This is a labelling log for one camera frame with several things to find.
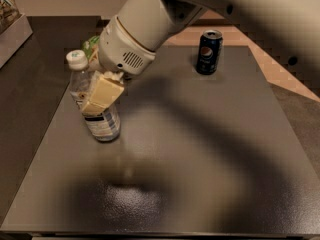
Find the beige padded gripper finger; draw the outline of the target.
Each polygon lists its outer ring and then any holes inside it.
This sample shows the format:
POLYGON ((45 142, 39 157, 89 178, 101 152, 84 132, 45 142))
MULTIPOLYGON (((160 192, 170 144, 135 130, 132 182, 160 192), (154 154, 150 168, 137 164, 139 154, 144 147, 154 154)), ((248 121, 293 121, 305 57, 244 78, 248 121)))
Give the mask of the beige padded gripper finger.
POLYGON ((91 78, 81 112, 86 115, 98 115, 109 108, 123 93, 123 72, 113 73, 96 71, 91 78))

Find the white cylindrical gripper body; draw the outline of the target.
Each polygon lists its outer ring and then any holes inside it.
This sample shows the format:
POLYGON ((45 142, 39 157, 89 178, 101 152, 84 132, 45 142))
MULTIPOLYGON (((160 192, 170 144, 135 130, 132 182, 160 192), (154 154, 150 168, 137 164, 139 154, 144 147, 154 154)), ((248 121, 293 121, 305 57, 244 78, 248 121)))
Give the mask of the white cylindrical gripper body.
POLYGON ((100 35, 99 63, 107 71, 139 75, 167 39, 204 12, 188 0, 127 0, 100 35))

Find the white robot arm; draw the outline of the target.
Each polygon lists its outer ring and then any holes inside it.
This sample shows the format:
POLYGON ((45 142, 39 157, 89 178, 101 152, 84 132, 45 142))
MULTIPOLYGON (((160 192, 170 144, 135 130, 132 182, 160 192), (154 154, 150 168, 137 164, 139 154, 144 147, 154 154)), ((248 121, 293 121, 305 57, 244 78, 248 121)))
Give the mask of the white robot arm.
POLYGON ((97 115, 141 74, 157 49, 206 10, 229 20, 314 93, 320 91, 320 0, 127 0, 103 29, 81 111, 97 115))

